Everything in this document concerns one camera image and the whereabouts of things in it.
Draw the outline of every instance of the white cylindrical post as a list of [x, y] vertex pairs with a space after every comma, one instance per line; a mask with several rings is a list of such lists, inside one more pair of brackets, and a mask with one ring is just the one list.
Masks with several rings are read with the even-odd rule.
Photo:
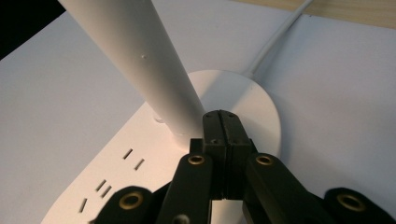
[[60, 0], [177, 135], [201, 127], [204, 108], [149, 0]]

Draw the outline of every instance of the white cable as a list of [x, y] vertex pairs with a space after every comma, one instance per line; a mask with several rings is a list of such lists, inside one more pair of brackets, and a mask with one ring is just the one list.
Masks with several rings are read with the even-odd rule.
[[276, 30], [276, 32], [271, 36], [267, 43], [260, 51], [259, 55], [256, 57], [254, 62], [250, 65], [249, 69], [246, 71], [248, 77], [253, 77], [257, 72], [262, 60], [274, 46], [274, 44], [279, 40], [279, 38], [285, 34], [285, 32], [293, 25], [293, 23], [300, 17], [303, 11], [313, 2], [313, 0], [306, 0], [303, 2]]

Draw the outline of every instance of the white power strip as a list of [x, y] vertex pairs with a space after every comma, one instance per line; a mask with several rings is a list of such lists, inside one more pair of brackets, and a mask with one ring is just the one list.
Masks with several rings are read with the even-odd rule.
[[[206, 111], [228, 110], [241, 119], [261, 152], [277, 155], [280, 121], [268, 94], [246, 77], [225, 71], [190, 74]], [[58, 198], [42, 223], [88, 223], [111, 195], [127, 186], [155, 191], [174, 175], [189, 146], [180, 144], [166, 125], [143, 104]], [[213, 203], [212, 223], [241, 223], [240, 202]]]

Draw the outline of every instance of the white table surface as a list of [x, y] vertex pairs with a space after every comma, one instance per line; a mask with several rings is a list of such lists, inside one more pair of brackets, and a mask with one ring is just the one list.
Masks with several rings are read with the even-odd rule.
[[[243, 73], [290, 14], [153, 2], [188, 72]], [[259, 71], [281, 117], [281, 160], [307, 189], [352, 188], [393, 217], [395, 40], [396, 30], [302, 16]], [[39, 223], [142, 103], [67, 12], [0, 61], [0, 223]]]

